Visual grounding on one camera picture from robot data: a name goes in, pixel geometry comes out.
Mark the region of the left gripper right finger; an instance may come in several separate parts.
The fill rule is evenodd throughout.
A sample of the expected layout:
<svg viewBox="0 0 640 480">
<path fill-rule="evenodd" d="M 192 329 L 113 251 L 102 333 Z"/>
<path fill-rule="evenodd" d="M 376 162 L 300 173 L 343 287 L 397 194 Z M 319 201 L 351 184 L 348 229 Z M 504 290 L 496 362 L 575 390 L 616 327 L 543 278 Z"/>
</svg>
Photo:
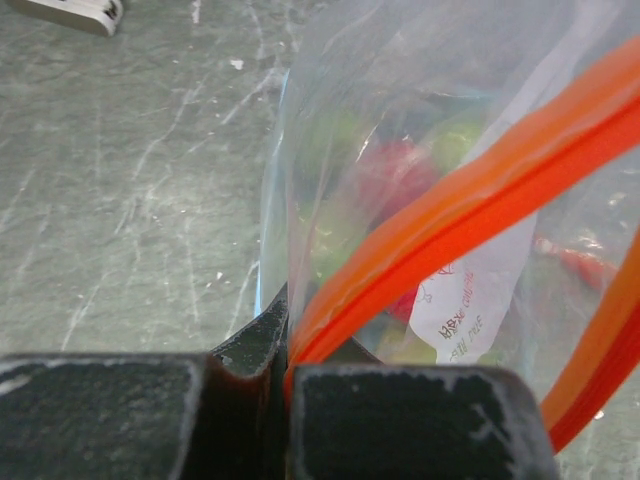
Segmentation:
<svg viewBox="0 0 640 480">
<path fill-rule="evenodd" d="M 557 479 L 536 399 L 515 373 L 385 365 L 357 344 L 289 365 L 295 479 Z"/>
</svg>

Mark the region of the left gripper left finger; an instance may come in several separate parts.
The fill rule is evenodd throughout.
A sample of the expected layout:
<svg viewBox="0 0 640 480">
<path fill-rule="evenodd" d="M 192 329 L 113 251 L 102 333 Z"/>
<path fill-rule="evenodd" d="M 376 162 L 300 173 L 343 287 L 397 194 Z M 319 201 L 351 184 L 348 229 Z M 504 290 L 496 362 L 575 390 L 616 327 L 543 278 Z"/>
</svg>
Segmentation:
<svg viewBox="0 0 640 480">
<path fill-rule="evenodd" d="M 285 292 L 210 351 L 1 359 L 5 479 L 282 479 Z"/>
</svg>

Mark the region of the clear zip bag orange zipper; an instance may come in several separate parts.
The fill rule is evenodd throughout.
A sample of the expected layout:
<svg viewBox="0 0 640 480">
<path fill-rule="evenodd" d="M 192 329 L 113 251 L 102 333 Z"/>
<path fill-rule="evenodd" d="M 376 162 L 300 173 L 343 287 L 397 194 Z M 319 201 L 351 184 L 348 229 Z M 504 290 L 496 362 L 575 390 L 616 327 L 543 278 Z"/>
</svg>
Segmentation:
<svg viewBox="0 0 640 480">
<path fill-rule="evenodd" d="M 385 222 L 321 288 L 294 332 L 292 366 L 327 359 L 386 304 L 439 268 L 533 215 L 639 145 L 639 39 L 602 56 L 541 108 Z M 639 362 L 639 246 L 612 272 L 602 300 L 542 401 L 564 449 Z"/>
</svg>

